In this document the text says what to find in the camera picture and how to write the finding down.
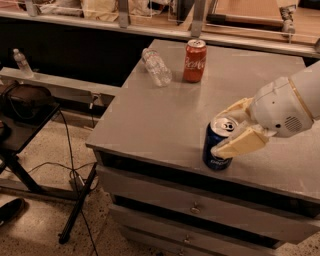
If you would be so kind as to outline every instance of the can lid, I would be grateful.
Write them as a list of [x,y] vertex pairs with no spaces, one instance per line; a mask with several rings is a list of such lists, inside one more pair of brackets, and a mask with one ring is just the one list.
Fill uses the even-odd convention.
[[214,118],[210,123],[211,129],[222,137],[229,137],[238,126],[237,121],[229,117]]
[[200,39],[191,39],[188,41],[188,45],[193,48],[202,48],[206,46],[206,42]]

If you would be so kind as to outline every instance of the floor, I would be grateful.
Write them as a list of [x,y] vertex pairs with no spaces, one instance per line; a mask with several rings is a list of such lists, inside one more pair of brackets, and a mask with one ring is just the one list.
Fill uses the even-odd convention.
[[[86,138],[91,132],[91,117],[67,111],[63,111],[63,113],[68,123],[74,166],[77,168],[88,164],[78,171],[82,177],[86,178],[91,170],[91,163],[95,161],[93,152],[85,146]],[[34,167],[45,162],[71,166],[66,128],[61,116],[50,121],[42,129],[19,155],[19,159],[39,184],[71,189],[70,174],[67,168],[47,164],[33,170]],[[8,171],[5,171],[1,177],[15,179],[14,175]],[[110,197],[100,187],[98,179],[94,181],[91,189],[92,192],[86,198],[82,212],[90,228],[98,255],[173,256],[173,254],[157,248],[128,241],[122,237],[117,223],[109,215]],[[16,197],[24,197],[27,207],[20,217],[1,227],[1,256],[97,255],[81,215],[78,216],[72,229],[70,240],[66,244],[59,244],[59,233],[62,232],[67,222],[73,202],[0,189],[0,206]],[[285,244],[276,251],[276,255],[320,255],[320,233],[298,246]]]

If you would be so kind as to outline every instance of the table top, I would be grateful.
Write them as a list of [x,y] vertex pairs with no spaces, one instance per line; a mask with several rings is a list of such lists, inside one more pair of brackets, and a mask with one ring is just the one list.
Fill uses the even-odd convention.
[[185,43],[155,40],[173,72],[158,88],[140,61],[86,144],[95,150],[320,202],[320,123],[213,171],[202,161],[205,129],[220,111],[280,76],[303,69],[300,57],[208,47],[202,81],[182,80]]
[[40,110],[35,119],[27,122],[16,121],[0,113],[0,120],[11,129],[10,136],[0,143],[0,152],[5,150],[20,153],[58,111],[58,108],[58,103],[47,105]]

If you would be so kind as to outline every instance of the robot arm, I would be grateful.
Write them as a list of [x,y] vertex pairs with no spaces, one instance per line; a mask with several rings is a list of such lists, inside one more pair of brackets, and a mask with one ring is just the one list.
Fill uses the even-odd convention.
[[269,138],[291,137],[308,130],[320,119],[320,61],[262,87],[251,99],[242,99],[217,117],[239,124],[230,136],[211,149],[230,158],[263,148]]

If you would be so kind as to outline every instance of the coca-cola can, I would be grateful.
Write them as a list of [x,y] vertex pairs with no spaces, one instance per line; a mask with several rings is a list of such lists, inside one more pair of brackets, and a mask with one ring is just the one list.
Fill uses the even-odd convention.
[[187,82],[196,83],[201,81],[206,65],[207,47],[206,42],[199,39],[189,40],[186,47],[183,79]]

